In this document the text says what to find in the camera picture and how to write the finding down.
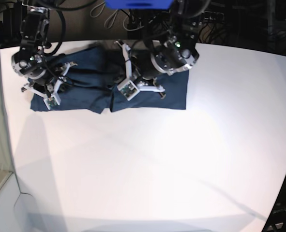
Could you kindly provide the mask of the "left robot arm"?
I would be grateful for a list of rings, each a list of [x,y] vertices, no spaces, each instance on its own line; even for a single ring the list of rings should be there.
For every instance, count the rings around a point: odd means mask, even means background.
[[[199,53],[196,43],[209,0],[175,0],[154,21],[144,18],[145,34],[125,49],[126,79],[148,82],[162,74],[189,71]]]

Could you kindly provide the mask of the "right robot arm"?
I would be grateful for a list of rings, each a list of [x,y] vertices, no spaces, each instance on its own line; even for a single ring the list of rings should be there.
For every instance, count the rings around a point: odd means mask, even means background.
[[[50,98],[53,91],[58,91],[60,87],[74,85],[66,76],[65,65],[59,63],[64,55],[55,56],[65,37],[65,17],[62,11],[57,10],[54,0],[23,0],[22,5],[27,8],[27,13],[21,22],[20,47],[12,55],[12,68],[16,74],[28,80],[21,88],[22,92],[33,91]],[[56,10],[59,15],[61,35],[54,50],[46,53],[45,49],[51,47],[47,40],[50,10]]]

